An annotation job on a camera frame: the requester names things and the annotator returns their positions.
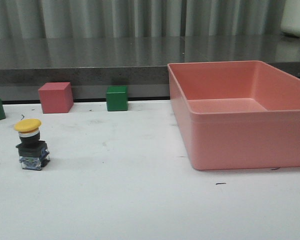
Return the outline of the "dark grey counter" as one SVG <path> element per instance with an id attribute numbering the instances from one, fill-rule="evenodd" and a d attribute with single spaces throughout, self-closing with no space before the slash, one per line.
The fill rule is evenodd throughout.
<path id="1" fill-rule="evenodd" d="M 284 35 L 0 39 L 0 98 L 38 103 L 48 82 L 76 102 L 125 85 L 130 100 L 169 98 L 169 63 L 258 60 L 300 78 L 300 38 Z"/>

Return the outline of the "pink cube block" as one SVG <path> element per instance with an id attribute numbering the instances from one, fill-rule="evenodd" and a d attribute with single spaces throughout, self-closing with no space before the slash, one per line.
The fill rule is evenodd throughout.
<path id="1" fill-rule="evenodd" d="M 70 82 L 47 82 L 38 94 L 44 114 L 68 113 L 74 105 Z"/>

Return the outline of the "white appliance in background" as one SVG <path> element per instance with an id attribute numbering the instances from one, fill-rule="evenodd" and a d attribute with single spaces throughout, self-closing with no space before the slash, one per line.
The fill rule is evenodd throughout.
<path id="1" fill-rule="evenodd" d="M 285 1 L 280 30 L 300 38 L 300 0 Z"/>

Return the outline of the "yellow mushroom push button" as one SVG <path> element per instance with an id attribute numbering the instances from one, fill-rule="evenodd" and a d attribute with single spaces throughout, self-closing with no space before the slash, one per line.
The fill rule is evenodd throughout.
<path id="1" fill-rule="evenodd" d="M 39 119 L 30 118 L 14 125 L 21 141 L 15 147 L 18 149 L 19 162 L 24 170 L 40 171 L 50 161 L 48 145 L 44 140 L 40 140 L 41 124 Z"/>

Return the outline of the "green cube block centre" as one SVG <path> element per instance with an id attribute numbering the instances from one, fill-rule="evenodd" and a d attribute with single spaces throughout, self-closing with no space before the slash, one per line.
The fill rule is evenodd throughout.
<path id="1" fill-rule="evenodd" d="M 106 91 L 106 106 L 108 112 L 128 110 L 128 87 L 109 86 Z"/>

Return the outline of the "pink plastic bin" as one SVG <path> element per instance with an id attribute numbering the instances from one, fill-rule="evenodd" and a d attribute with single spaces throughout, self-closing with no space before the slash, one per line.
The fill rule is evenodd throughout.
<path id="1" fill-rule="evenodd" d="M 300 167 L 300 79 L 265 62 L 170 63 L 172 109 L 194 169 Z"/>

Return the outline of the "grey curtain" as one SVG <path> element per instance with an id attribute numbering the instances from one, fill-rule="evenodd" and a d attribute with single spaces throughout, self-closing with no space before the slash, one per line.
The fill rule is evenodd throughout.
<path id="1" fill-rule="evenodd" d="M 283 0 L 0 0 L 0 39 L 263 35 Z"/>

